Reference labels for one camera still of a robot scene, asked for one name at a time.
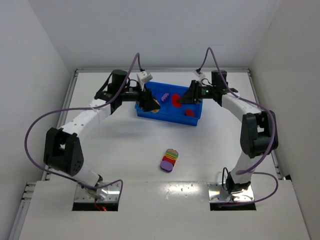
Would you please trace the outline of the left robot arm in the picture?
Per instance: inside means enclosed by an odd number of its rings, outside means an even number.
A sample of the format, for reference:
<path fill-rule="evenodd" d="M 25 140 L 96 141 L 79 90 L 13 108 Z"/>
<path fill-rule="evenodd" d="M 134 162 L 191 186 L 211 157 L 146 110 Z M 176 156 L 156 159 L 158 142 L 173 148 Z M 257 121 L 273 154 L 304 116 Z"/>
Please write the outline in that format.
<path fill-rule="evenodd" d="M 145 112 L 156 113 L 161 108 L 146 86 L 152 80 L 152 75 L 140 71 L 136 76 L 136 86 L 130 86 L 129 73 L 120 69 L 113 70 L 88 107 L 60 128 L 49 129 L 45 137 L 44 163 L 73 178 L 89 191 L 102 186 L 103 178 L 84 163 L 81 142 L 123 102 L 135 102 Z"/>

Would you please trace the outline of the red round lego brick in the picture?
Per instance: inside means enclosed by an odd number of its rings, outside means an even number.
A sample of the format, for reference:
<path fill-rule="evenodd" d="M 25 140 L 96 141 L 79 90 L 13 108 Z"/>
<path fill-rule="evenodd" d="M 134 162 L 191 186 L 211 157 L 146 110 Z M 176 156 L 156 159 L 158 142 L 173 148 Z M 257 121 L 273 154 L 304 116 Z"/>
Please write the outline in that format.
<path fill-rule="evenodd" d="M 173 94 L 171 96 L 171 104 L 172 104 L 173 107 L 180 108 L 182 106 L 182 104 L 178 102 L 179 99 L 180 99 L 180 95 L 179 94 L 175 93 L 175 94 Z"/>

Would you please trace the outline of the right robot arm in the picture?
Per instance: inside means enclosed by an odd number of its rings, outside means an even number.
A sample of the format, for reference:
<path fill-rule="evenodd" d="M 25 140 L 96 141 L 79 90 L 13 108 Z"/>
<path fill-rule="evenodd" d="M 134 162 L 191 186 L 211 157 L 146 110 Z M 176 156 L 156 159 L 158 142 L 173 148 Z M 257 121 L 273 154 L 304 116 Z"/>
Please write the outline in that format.
<path fill-rule="evenodd" d="M 203 83 L 206 76 L 200 69 L 195 74 L 198 79 L 191 81 L 177 102 L 182 105 L 199 104 L 204 99 L 212 99 L 241 122 L 241 154 L 222 186 L 230 194 L 246 190 L 257 166 L 278 147 L 275 113 L 263 110 L 257 103 L 242 98 L 235 88 L 230 88 L 224 70 L 212 71 L 207 84 Z"/>

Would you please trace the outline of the yellow printed lego brick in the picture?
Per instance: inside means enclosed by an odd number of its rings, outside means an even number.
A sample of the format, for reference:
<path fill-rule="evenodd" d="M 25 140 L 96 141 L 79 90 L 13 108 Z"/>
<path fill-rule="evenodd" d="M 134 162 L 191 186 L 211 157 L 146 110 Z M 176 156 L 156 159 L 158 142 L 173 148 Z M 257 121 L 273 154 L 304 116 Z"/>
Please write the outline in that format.
<path fill-rule="evenodd" d="M 157 113 L 160 109 L 161 109 L 161 105 L 159 104 L 159 102 L 156 99 L 154 99 L 151 112 Z"/>

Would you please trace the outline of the red flower lego brick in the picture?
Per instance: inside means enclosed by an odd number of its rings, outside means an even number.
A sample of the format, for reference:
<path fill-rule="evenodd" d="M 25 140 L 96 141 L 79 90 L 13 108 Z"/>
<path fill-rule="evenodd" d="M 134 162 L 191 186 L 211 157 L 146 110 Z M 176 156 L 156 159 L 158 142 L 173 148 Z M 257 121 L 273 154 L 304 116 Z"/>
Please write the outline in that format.
<path fill-rule="evenodd" d="M 189 108 L 185 110 L 184 115 L 188 117 L 193 117 L 193 118 L 195 117 L 195 113 L 193 112 L 192 109 L 189 109 Z"/>

